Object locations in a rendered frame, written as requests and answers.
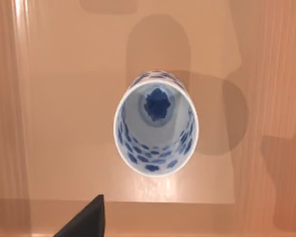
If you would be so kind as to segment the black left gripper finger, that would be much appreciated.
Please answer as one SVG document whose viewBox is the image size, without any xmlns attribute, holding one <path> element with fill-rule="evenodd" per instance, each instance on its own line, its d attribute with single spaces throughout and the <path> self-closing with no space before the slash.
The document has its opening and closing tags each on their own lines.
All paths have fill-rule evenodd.
<svg viewBox="0 0 296 237">
<path fill-rule="evenodd" d="M 53 237 L 104 237 L 104 195 L 97 195 Z"/>
</svg>

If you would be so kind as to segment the blue and white cup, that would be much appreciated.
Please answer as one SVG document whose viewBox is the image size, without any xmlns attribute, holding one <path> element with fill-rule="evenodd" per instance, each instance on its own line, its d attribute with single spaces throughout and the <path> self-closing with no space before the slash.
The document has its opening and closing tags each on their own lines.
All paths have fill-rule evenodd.
<svg viewBox="0 0 296 237">
<path fill-rule="evenodd" d="M 164 177 L 182 169 L 199 137 L 196 108 L 183 82 L 163 70 L 136 77 L 116 108 L 113 136 L 123 161 L 141 175 Z"/>
</svg>

